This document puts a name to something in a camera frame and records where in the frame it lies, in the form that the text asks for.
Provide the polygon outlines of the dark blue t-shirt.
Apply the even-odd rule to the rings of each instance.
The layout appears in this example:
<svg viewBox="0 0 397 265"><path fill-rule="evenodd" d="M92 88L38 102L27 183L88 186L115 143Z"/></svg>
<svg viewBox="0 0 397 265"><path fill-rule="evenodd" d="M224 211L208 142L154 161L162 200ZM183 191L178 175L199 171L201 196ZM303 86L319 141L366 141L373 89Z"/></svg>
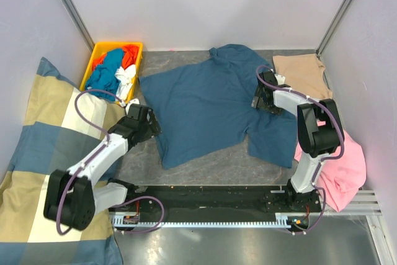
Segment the dark blue t-shirt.
<svg viewBox="0 0 397 265"><path fill-rule="evenodd" d="M208 60L140 78L146 104L161 127L156 142L165 169L248 141L248 154L291 168L296 118L251 103L256 69L266 60L244 45L212 48Z"/></svg>

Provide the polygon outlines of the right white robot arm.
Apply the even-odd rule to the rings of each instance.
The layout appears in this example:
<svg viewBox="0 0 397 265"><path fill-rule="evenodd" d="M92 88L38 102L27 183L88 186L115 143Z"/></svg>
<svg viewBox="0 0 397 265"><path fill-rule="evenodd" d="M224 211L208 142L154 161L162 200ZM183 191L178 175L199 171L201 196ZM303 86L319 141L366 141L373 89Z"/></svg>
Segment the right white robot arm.
<svg viewBox="0 0 397 265"><path fill-rule="evenodd" d="M291 211L306 205L305 194L316 189L318 176L328 160L344 154L344 132L337 105L332 99L313 99L282 82L272 70L258 67L257 89L252 100L255 109L274 115L289 112L297 120L298 144L302 150L297 170L287 183L284 204Z"/></svg>

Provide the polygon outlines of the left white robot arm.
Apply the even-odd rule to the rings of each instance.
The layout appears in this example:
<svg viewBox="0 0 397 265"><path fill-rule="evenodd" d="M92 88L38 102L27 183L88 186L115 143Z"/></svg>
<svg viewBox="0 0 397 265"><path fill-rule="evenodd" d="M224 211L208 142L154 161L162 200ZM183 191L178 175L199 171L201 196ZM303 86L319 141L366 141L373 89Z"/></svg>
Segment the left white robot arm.
<svg viewBox="0 0 397 265"><path fill-rule="evenodd" d="M131 184L120 180L110 180L104 187L96 184L129 150L160 133L154 110L131 104L127 114L108 129L87 156L66 170L56 169L50 174L43 216L53 220L63 235L62 225L82 231L101 211L115 206L123 211L133 209L136 196Z"/></svg>

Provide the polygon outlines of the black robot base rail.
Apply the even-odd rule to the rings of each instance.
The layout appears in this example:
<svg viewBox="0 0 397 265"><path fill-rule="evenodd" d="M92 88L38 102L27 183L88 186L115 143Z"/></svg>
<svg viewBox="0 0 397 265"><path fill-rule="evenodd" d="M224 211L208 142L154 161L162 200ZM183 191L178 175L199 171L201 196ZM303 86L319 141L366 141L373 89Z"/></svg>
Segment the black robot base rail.
<svg viewBox="0 0 397 265"><path fill-rule="evenodd" d="M265 213L320 212L322 205L316 190L296 194L288 186L134 186L127 191L126 205L120 210L135 210L153 215L164 206L165 216L178 221L189 213L205 215L233 212Z"/></svg>

